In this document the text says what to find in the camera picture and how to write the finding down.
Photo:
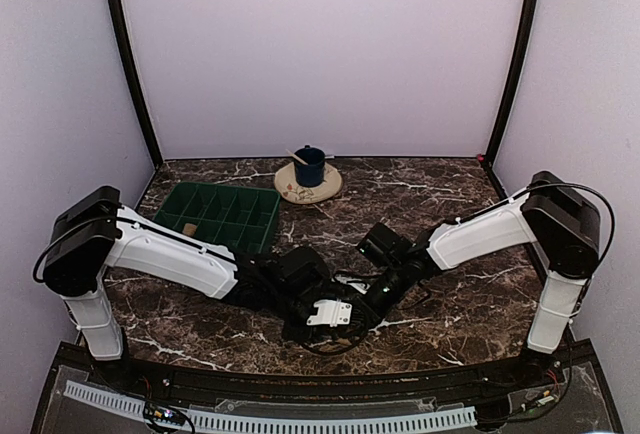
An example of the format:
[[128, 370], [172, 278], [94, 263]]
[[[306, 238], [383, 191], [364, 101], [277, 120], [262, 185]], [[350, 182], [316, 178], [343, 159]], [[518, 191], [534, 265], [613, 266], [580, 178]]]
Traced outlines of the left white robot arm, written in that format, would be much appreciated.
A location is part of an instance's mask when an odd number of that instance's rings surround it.
[[350, 318], [326, 289], [326, 266], [314, 250], [245, 254], [198, 241], [144, 219], [121, 203], [118, 189], [102, 186], [57, 217], [32, 277], [67, 303], [92, 357], [103, 361], [103, 375], [120, 390], [134, 389], [141, 369], [125, 355], [125, 335], [103, 287], [109, 268], [140, 271], [227, 304], [270, 310], [304, 335]]

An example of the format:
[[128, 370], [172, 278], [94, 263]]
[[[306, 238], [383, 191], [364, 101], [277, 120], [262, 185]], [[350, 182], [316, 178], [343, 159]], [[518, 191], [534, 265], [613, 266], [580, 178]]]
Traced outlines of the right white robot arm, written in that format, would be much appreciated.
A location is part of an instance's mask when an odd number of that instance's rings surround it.
[[527, 352], [510, 367], [511, 380], [530, 388], [547, 374], [546, 355], [559, 347], [606, 253], [600, 244], [601, 214], [592, 201], [597, 195], [588, 186], [540, 171], [510, 197], [445, 220], [414, 240], [377, 223], [358, 245], [383, 270], [366, 291], [364, 306], [381, 320], [422, 280], [495, 254], [536, 249], [546, 262], [545, 282], [525, 341]]

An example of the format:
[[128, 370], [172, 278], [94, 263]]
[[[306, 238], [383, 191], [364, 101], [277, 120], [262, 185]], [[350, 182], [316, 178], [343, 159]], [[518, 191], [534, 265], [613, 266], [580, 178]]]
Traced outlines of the plain brown sock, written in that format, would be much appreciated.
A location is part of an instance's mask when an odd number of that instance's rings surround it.
[[188, 237], [193, 237], [196, 231], [197, 231], [197, 225], [193, 223], [185, 223], [182, 229], [182, 233]]

